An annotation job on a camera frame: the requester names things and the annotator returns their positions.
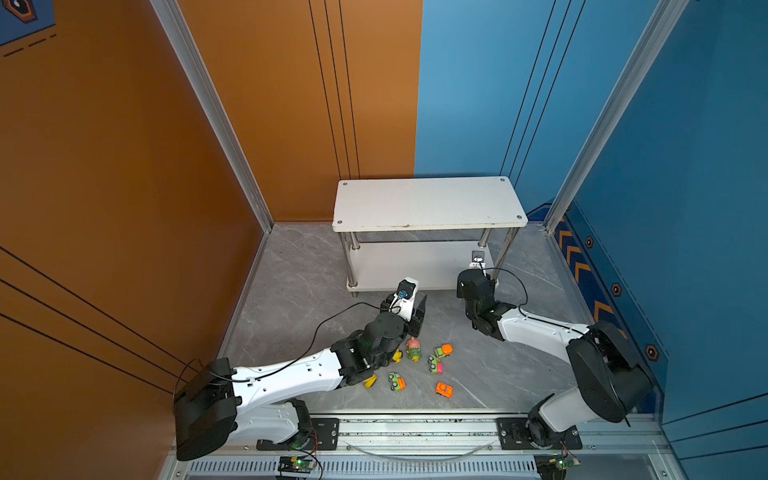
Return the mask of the pink green toy figure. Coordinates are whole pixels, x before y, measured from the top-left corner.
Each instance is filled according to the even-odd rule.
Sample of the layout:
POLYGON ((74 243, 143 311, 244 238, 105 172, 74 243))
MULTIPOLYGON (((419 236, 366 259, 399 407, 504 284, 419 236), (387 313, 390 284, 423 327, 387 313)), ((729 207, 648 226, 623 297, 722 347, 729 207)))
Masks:
POLYGON ((421 343, 417 338, 411 337, 407 341, 406 353, 407 357, 413 362, 418 362, 422 358, 421 343))

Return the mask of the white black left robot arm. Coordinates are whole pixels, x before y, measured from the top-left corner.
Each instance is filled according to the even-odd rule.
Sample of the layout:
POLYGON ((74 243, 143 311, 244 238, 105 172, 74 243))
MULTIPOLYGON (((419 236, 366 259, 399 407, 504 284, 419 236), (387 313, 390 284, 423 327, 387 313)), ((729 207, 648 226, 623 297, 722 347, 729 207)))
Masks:
POLYGON ((397 297, 363 329, 303 358, 260 367, 210 362, 173 397, 177 459, 199 459, 230 439, 305 445, 314 435, 301 396, 371 379, 419 335, 425 311, 425 300, 397 297))

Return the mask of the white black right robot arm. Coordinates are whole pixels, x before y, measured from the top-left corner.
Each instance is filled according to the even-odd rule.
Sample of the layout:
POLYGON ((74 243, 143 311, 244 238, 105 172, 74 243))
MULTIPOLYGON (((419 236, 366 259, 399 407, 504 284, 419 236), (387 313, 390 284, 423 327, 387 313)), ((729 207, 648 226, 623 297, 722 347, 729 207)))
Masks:
POLYGON ((558 445, 572 427, 595 419, 621 423, 654 389, 655 378, 612 323, 579 325, 539 317, 495 297, 496 282, 483 268, 461 271, 457 297, 474 329, 500 341, 527 345, 568 363, 576 386, 552 394, 528 413, 527 440, 558 445))

